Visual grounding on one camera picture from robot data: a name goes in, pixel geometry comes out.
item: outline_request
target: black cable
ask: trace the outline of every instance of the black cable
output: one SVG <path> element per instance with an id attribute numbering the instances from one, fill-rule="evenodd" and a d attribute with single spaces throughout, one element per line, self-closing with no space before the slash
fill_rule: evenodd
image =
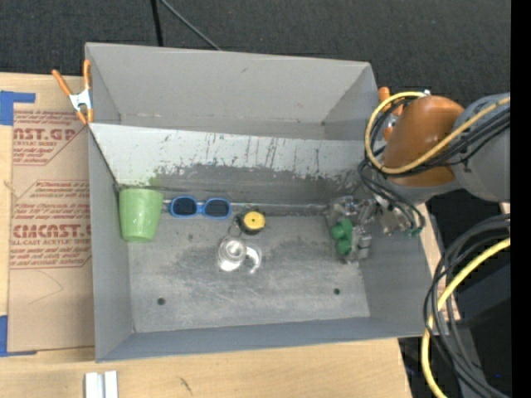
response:
<path id="1" fill-rule="evenodd" d="M 160 19 L 158 17 L 157 0 L 149 0 L 151 3 L 151 12 L 153 13 L 153 22 L 155 24 L 155 32 L 157 34 L 157 43 L 159 47 L 164 47 L 163 31 L 160 27 Z"/>
<path id="2" fill-rule="evenodd" d="M 434 274 L 434 279 L 431 283 L 431 287 L 428 290 L 426 299 L 423 305 L 423 314 L 426 321 L 426 328 L 431 334 L 433 342 L 436 344 L 439 350 L 442 350 L 443 356 L 448 356 L 452 360 L 452 364 L 458 366 L 461 371 L 457 371 L 457 376 L 464 381 L 472 389 L 480 393 L 482 396 L 500 396 L 505 397 L 501 392 L 497 391 L 493 386 L 491 386 L 484 377 L 478 372 L 479 368 L 468 358 L 468 355 L 465 352 L 465 349 L 460 340 L 459 334 L 456 329 L 455 318 L 453 317 L 453 308 L 451 305 L 451 297 L 445 302 L 448 309 L 448 318 L 451 323 L 451 337 L 454 339 L 455 347 L 450 344 L 449 340 L 445 337 L 443 333 L 443 326 L 446 321 L 441 319 L 441 314 L 437 311 L 437 286 L 439 282 L 447 276 L 447 281 L 453 279 L 453 270 L 460 264 L 463 260 L 470 257 L 470 255 L 478 250 L 479 247 L 484 246 L 485 242 L 498 239 L 500 237 L 507 237 L 507 229 L 510 227 L 510 214 L 504 214 L 500 216 L 491 217 L 485 221 L 482 221 L 478 225 L 474 226 L 472 229 L 468 230 L 464 235 L 460 236 L 455 240 L 448 250 L 443 255 L 443 258 L 436 267 L 436 272 Z M 493 235 L 494 231 L 504 231 L 504 234 Z M 488 238 L 479 238 L 478 236 L 490 234 Z M 465 251 L 461 250 L 465 245 L 473 241 L 473 244 L 470 245 Z M 438 336 L 433 334 L 433 330 L 429 327 L 427 322 L 429 317 L 429 303 L 431 303 L 431 314 L 435 322 L 435 327 L 440 333 Z"/>
<path id="3" fill-rule="evenodd" d="M 192 23 L 190 23 L 183 15 L 181 15 L 179 12 L 177 12 L 166 0 L 159 0 L 173 15 L 175 15 L 184 25 L 186 25 L 188 28 L 190 28 L 193 32 L 195 32 L 198 36 L 200 36 L 204 41 L 206 41 L 210 46 L 212 46 L 216 50 L 221 50 L 221 48 L 214 43 L 210 38 L 205 36 L 202 32 L 200 32 Z"/>

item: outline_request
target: black power cord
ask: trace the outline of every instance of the black power cord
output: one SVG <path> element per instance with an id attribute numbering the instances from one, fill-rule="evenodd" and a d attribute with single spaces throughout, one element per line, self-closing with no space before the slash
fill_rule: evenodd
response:
<path id="1" fill-rule="evenodd" d="M 160 19 L 158 18 L 157 0 L 149 0 L 151 3 L 151 12 L 153 13 L 153 22 L 155 23 L 155 31 L 157 33 L 157 43 L 159 47 L 164 47 L 163 31 L 160 27 Z"/>
<path id="2" fill-rule="evenodd" d="M 157 0 L 149 0 L 151 3 L 151 11 L 153 13 L 153 22 L 155 24 L 155 31 L 157 33 L 157 43 L 158 46 L 164 47 L 164 41 L 163 41 L 163 33 L 162 28 L 160 26 L 160 19 L 158 17 L 158 7 L 157 7 Z M 206 43 L 208 43 L 209 46 L 213 47 L 216 50 L 221 50 L 221 48 L 214 43 L 210 38 L 205 36 L 202 32 L 200 32 L 190 21 L 188 21 L 183 15 L 181 15 L 177 10 L 175 10 L 172 5 L 170 5 L 166 0 L 159 0 L 179 21 L 181 21 L 184 25 L 186 25 L 191 31 L 193 31 L 195 34 L 197 34 L 199 37 L 201 37 Z"/>

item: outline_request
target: black cable bundle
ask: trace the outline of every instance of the black cable bundle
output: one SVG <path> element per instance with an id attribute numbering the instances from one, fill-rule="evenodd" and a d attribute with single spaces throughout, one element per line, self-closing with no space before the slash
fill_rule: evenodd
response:
<path id="1" fill-rule="evenodd" d="M 377 117 L 374 122 L 373 130 L 371 131 L 372 148 L 374 148 L 374 144 L 376 143 L 376 137 L 378 136 L 379 130 L 383 126 L 385 120 L 392 114 L 393 110 L 401 105 L 406 107 L 409 103 L 411 103 L 411 101 L 411 98 L 407 98 L 398 102 L 394 102 L 387 110 Z M 384 148 L 385 146 L 382 146 L 378 150 L 374 151 L 374 156 L 380 155 Z M 382 181 L 378 181 L 378 175 L 381 173 L 371 164 L 371 161 L 368 159 L 366 153 L 364 159 L 358 165 L 358 174 L 362 180 L 362 183 L 367 189 L 386 200 L 391 209 L 396 207 L 402 212 L 402 214 L 410 222 L 410 232 L 413 235 L 418 235 L 422 231 L 422 229 L 426 226 L 426 220 L 424 219 L 424 216 L 410 201 L 404 197 L 401 197 L 389 187 L 383 186 Z"/>
<path id="2" fill-rule="evenodd" d="M 437 288 L 445 277 L 446 284 L 449 284 L 454 279 L 456 271 L 459 271 L 456 269 L 459 269 L 464 261 L 476 256 L 493 243 L 508 238 L 509 228 L 510 214 L 494 216 L 482 221 L 455 240 L 439 261 L 424 301 L 423 315 L 431 340 L 441 352 L 443 360 L 450 368 L 457 369 L 456 375 L 478 396 L 506 397 L 485 380 L 480 367 L 476 366 L 468 356 L 458 332 L 452 308 L 452 296 L 446 300 L 448 322 L 444 319 L 442 311 L 437 310 Z M 428 322 L 430 315 L 435 322 L 433 329 Z M 433 330 L 437 330 L 439 334 L 434 334 Z"/>

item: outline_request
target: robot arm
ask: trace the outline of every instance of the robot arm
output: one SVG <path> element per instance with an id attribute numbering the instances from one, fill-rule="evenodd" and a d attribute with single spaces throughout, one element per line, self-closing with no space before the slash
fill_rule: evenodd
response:
<path id="1" fill-rule="evenodd" d="M 419 234 L 425 221 L 416 205 L 434 196 L 464 188 L 487 201 L 510 202 L 510 93 L 466 109 L 427 92 L 383 92 L 381 100 L 368 121 L 366 158 L 358 166 L 364 188 L 330 204 L 331 236 L 352 226 L 351 246 L 338 241 L 344 259 L 363 257 L 356 240 L 366 249 L 370 235 L 363 228 L 370 221 L 378 220 L 388 235 Z"/>

